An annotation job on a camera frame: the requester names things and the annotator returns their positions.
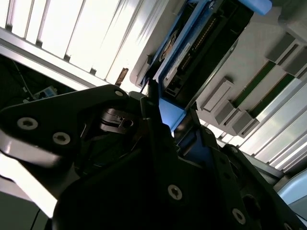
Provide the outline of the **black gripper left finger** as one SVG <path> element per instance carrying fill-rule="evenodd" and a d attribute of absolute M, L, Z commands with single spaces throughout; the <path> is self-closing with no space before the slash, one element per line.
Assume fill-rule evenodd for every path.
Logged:
<path fill-rule="evenodd" d="M 148 93 L 132 96 L 105 85 L 7 107 L 0 113 L 0 149 L 58 181 L 76 173 L 65 190 L 137 150 L 176 153 L 153 80 Z"/>

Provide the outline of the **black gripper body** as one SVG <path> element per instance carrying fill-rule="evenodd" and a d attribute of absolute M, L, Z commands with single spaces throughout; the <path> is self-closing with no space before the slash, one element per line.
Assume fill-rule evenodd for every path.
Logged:
<path fill-rule="evenodd" d="M 213 209 L 200 166 L 174 151 L 137 150 L 70 185 L 55 230 L 212 230 Z"/>

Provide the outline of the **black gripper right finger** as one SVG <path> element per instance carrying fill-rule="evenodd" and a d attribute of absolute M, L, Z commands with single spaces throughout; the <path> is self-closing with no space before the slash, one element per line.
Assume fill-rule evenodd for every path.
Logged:
<path fill-rule="evenodd" d="M 225 230 L 302 230 L 303 222 L 271 184 L 233 145 L 220 148 L 214 134 L 189 110 L 198 143 L 193 154 L 204 162 L 213 227 Z"/>

